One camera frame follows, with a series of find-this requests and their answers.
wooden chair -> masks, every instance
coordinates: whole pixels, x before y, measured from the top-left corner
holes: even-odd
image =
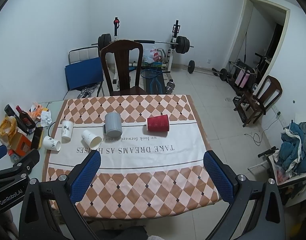
[[[258,98],[259,94],[262,92],[264,85],[267,80],[270,80],[271,84],[269,87],[264,91],[264,93],[261,95],[260,98]],[[267,103],[266,101],[274,94],[274,92],[278,90],[279,93],[277,96],[275,96],[266,106],[264,106],[264,103]],[[280,86],[280,82],[272,77],[272,76],[266,76],[261,88],[258,90],[256,95],[253,95],[252,93],[245,91],[243,97],[240,99],[238,105],[234,108],[234,111],[237,111],[237,108],[242,103],[247,103],[249,106],[246,108],[246,111],[251,107],[253,110],[253,113],[251,116],[246,120],[246,122],[243,124],[243,127],[245,127],[253,118],[255,118],[255,123],[262,114],[266,114],[267,109],[274,104],[274,102],[277,100],[277,98],[282,94],[282,87]]]
[[[135,86],[130,87],[130,71],[129,71],[129,55],[130,50],[139,49],[139,59],[136,68]],[[112,81],[109,74],[109,69],[106,64],[105,56],[107,53],[114,53],[118,79],[120,82],[120,91],[113,91]],[[145,90],[139,87],[141,64],[143,59],[143,45],[134,41],[119,40],[110,43],[101,50],[102,68],[105,74],[105,79],[108,84],[110,96],[126,96],[126,95],[147,95]]]

gray cup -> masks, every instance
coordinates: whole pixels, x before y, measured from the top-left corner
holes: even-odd
[[[112,112],[106,114],[104,133],[111,138],[117,138],[122,135],[122,122],[119,113]]]

door frame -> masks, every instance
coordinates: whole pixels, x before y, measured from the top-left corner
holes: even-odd
[[[240,16],[240,20],[239,20],[239,22],[238,22],[238,25],[237,25],[237,30],[236,30],[236,32],[235,32],[235,36],[234,36],[234,39],[233,39],[231,48],[230,48],[230,50],[229,50],[229,53],[228,53],[228,55],[227,55],[227,57],[226,57],[226,60],[225,60],[225,62],[224,62],[223,68],[225,68],[225,67],[227,66],[228,61],[229,61],[229,59],[230,59],[230,57],[231,57],[233,48],[234,48],[234,46],[235,46],[237,36],[238,36],[238,34],[239,34],[239,32],[240,32],[240,27],[241,27],[242,20],[243,20],[243,17],[244,17],[245,7],[246,7],[247,1],[248,1],[248,0],[244,0],[244,5],[243,5],[242,13],[241,13],[241,16]],[[268,66],[268,68],[267,68],[267,70],[266,70],[266,72],[265,72],[265,74],[264,74],[264,76],[263,76],[261,82],[258,84],[255,93],[257,92],[257,90],[259,90],[259,88],[261,87],[261,85],[262,85],[263,82],[264,82],[264,79],[266,78],[266,76],[269,74],[269,72],[271,71],[272,67],[274,66],[274,63],[275,63],[275,61],[276,61],[276,59],[277,59],[277,56],[278,56],[278,54],[279,54],[279,52],[280,52],[280,48],[282,47],[282,44],[283,44],[283,41],[284,41],[284,38],[285,38],[285,35],[286,35],[286,31],[287,31],[287,27],[288,27],[288,21],[289,21],[289,16],[290,16],[290,9],[289,9],[289,8],[286,8],[286,7],[284,7],[284,6],[280,5],[280,4],[277,4],[277,3],[274,3],[274,2],[271,2],[271,1],[268,1],[268,0],[257,0],[257,1],[265,2],[265,3],[274,5],[274,6],[278,7],[278,8],[281,8],[281,9],[285,10],[285,11],[286,11],[286,16],[285,16],[285,22],[284,22],[284,28],[283,28],[283,31],[282,31],[282,35],[281,35],[280,41],[279,41],[279,43],[278,43],[278,45],[277,45],[277,48],[276,48],[274,57],[272,58],[272,61],[271,61],[271,63],[269,64],[269,66]]]

wine bottle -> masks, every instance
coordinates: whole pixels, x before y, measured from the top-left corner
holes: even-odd
[[[13,111],[12,107],[10,107],[10,105],[6,105],[6,107],[4,108],[4,111],[6,112],[6,114],[8,116],[14,116],[17,126],[18,128],[20,128],[23,132],[25,132],[26,134],[29,133],[29,129],[26,126],[26,124],[24,122],[22,122],[22,120],[17,116],[17,114]]]
[[[19,106],[16,106],[16,110],[20,114],[20,119],[26,124],[29,129],[33,129],[36,125],[27,112],[24,112]]]

bottle label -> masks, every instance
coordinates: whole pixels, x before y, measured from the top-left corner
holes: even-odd
[[[29,119],[27,118],[23,118],[23,122],[27,125],[27,126],[31,126],[32,123],[29,121]]]

